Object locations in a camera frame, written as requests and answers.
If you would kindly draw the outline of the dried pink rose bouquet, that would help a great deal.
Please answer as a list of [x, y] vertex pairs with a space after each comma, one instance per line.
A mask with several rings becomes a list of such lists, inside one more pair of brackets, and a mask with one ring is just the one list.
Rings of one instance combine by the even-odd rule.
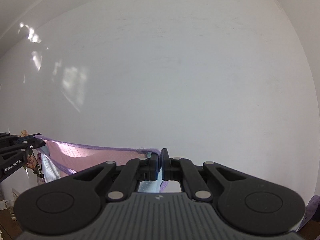
[[42, 168], [37, 160], [36, 155], [31, 152], [27, 155], [27, 163], [23, 167], [25, 170], [27, 168], [31, 169], [34, 174], [36, 174], [39, 178], [43, 178]]

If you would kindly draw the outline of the crinkled pink vase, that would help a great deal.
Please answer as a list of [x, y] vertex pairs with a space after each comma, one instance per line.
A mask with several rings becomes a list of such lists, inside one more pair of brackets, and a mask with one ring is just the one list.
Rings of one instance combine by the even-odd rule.
[[37, 177], [37, 184], [38, 184], [38, 185], [43, 185], [43, 184], [45, 184], [45, 183], [46, 183], [46, 181], [45, 181], [44, 178]]

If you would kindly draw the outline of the purple puffer jacket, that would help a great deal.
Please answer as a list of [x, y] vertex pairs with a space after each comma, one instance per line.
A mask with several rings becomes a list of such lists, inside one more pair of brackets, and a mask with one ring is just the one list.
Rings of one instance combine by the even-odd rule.
[[316, 210], [319, 206], [320, 202], [320, 196], [314, 195], [308, 202], [306, 208], [305, 208], [305, 215], [302, 219], [302, 222], [299, 226], [299, 229], [301, 229], [316, 213]]

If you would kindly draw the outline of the pink blue purple garment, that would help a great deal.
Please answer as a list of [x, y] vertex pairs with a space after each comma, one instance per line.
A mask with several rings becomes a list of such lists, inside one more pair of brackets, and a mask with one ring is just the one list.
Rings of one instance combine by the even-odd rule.
[[160, 157], [155, 148], [116, 148], [82, 144], [73, 144], [36, 135], [45, 145], [38, 148], [41, 157], [45, 182], [73, 175], [106, 161], [114, 161], [118, 166], [125, 165], [131, 159], [150, 158], [152, 154]]

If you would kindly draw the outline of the clear glass cup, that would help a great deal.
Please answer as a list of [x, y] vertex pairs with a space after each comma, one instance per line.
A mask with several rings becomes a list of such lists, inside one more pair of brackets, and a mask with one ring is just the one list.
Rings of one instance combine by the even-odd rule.
[[14, 213], [14, 205], [15, 205], [15, 202], [13, 200], [6, 200], [5, 201], [5, 207], [11, 217], [11, 219], [13, 221], [16, 221], [16, 216], [15, 216], [15, 213]]

